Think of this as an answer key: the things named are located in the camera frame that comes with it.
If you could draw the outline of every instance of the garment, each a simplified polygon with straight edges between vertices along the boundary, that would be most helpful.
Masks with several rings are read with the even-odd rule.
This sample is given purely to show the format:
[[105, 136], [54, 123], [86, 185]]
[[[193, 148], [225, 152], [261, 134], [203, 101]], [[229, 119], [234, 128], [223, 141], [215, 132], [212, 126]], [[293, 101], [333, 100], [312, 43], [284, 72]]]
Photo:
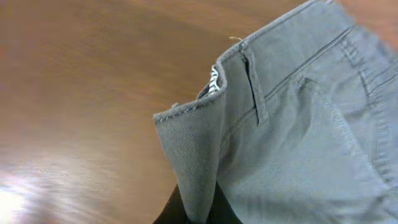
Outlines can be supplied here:
[[191, 221], [217, 181], [243, 223], [398, 223], [398, 58], [339, 4], [302, 4], [215, 70], [154, 115]]

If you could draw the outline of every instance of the gray pants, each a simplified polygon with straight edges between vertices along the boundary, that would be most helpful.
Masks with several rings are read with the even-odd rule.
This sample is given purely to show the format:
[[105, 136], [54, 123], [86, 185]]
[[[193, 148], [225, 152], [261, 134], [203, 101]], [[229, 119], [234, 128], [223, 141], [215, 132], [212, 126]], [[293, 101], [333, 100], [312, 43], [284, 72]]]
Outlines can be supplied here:
[[334, 2], [228, 49], [217, 89], [154, 119], [188, 217], [216, 180], [243, 223], [398, 223], [398, 58]]

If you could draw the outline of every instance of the clothing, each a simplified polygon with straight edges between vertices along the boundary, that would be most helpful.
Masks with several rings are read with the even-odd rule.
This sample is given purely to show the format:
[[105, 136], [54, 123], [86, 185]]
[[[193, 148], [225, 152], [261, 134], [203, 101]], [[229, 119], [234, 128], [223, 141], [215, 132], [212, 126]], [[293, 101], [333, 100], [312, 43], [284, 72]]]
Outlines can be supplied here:
[[398, 223], [398, 58], [335, 2], [232, 46], [219, 90], [155, 114], [187, 216], [216, 181], [243, 223]]

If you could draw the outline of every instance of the waistband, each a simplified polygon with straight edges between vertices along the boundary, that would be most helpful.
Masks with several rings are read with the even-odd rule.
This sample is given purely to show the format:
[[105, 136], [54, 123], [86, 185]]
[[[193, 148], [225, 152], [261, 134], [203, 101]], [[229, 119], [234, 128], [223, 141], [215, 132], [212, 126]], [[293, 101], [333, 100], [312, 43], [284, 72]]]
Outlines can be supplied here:
[[[240, 107], [246, 110], [256, 107], [258, 122], [265, 121], [267, 109], [264, 97], [353, 26], [354, 21], [338, 3], [312, 0], [232, 46], [219, 57], [215, 65], [220, 74], [221, 90], [226, 82], [229, 86], [226, 89], [226, 111], [231, 111], [228, 105], [236, 107], [238, 100], [242, 104]], [[248, 72], [249, 82], [237, 77], [238, 71]], [[229, 93], [236, 91], [236, 86], [240, 88], [240, 97], [236, 93]], [[252, 102], [247, 99], [250, 94], [244, 94], [248, 88]], [[243, 96], [249, 102], [239, 100]]]

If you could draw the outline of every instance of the wooden table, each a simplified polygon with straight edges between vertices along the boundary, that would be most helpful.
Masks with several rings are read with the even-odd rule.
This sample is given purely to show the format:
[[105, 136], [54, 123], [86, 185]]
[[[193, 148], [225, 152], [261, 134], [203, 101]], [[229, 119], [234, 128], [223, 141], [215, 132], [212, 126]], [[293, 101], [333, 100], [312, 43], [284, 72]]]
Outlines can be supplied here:
[[[152, 222], [176, 183], [152, 114], [302, 2], [0, 0], [0, 223]], [[398, 1], [342, 2], [398, 49]]]

